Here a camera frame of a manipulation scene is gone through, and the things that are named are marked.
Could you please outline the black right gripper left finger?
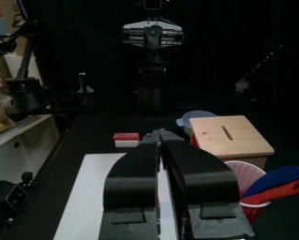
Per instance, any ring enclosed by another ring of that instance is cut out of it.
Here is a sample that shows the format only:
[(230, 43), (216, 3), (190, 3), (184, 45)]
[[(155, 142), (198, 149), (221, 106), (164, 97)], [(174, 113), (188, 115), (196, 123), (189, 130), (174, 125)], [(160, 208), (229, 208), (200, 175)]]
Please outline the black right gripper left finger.
[(114, 163), (105, 182), (98, 240), (160, 240), (160, 133)]

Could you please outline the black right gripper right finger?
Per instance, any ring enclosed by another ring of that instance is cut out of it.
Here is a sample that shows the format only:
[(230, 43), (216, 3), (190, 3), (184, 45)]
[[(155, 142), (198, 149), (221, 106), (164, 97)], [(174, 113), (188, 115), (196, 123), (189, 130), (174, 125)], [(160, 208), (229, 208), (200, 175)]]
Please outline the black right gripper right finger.
[(254, 236), (228, 164), (165, 129), (161, 154), (169, 171), (180, 240), (237, 240)]

